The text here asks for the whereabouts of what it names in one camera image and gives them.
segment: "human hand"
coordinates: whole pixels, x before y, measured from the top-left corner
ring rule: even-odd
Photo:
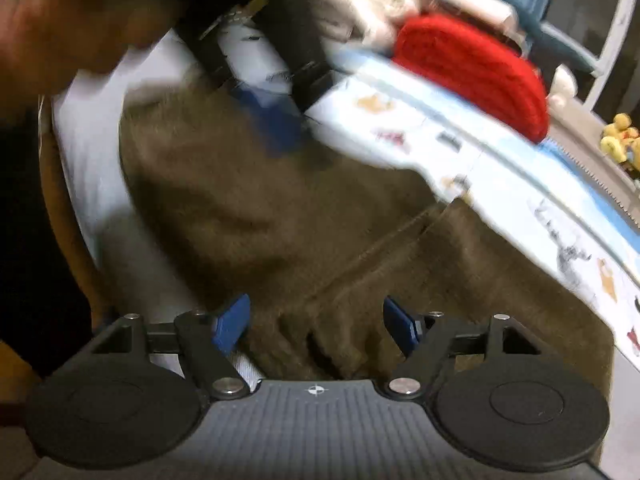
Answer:
[[[78,70],[111,72],[177,15],[177,0],[0,0],[0,118],[67,88]]]

